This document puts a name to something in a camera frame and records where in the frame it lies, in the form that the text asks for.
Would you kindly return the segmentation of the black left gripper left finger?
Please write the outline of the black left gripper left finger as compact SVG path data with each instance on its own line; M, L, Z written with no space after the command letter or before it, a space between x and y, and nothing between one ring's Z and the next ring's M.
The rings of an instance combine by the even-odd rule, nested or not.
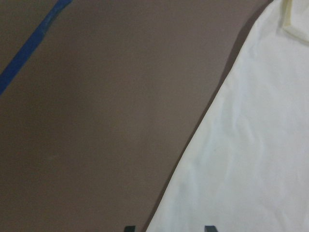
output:
M125 226L124 232L135 232L135 229L136 229L135 225Z

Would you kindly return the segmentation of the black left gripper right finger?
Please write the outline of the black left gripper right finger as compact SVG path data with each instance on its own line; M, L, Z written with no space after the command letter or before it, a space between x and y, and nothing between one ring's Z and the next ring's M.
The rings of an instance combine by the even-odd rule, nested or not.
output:
M204 232L217 232L217 228L214 225L205 225Z

